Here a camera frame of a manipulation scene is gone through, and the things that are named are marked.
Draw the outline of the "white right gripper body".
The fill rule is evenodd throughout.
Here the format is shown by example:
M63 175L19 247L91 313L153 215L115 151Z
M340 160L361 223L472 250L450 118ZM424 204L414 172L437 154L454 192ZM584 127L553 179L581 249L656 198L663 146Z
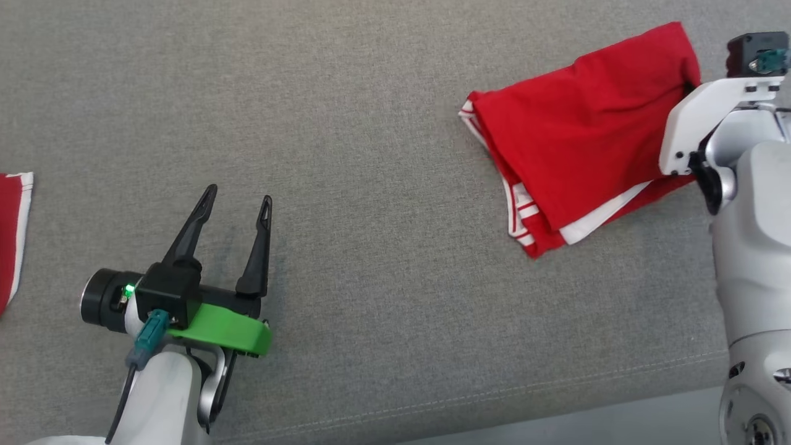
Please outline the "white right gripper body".
M741 104L770 102L783 76L723 78L695 88L670 111L661 144L659 169L665 176L687 175L688 155Z

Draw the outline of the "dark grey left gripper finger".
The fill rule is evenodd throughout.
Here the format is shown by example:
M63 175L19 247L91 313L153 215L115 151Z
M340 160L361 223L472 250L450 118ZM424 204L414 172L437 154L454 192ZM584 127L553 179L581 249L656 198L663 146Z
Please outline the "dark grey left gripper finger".
M166 256L162 259L162 265L169 269L203 270L203 265L195 258L195 249L200 239L201 229L209 220L214 208L217 193L217 185L206 187L167 251Z
M244 299L259 299L268 293L269 245L271 245L273 200L266 195L255 221L255 240L245 271L235 284L235 293Z

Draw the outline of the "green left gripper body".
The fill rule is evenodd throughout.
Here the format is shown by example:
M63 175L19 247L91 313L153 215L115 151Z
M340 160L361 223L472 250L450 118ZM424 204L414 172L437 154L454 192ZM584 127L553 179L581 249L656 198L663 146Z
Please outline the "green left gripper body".
M176 339L225 347L249 357L265 357L272 343L266 320L260 320L261 295L243 295L234 290L201 286L203 301L185 329L171 327L167 335Z

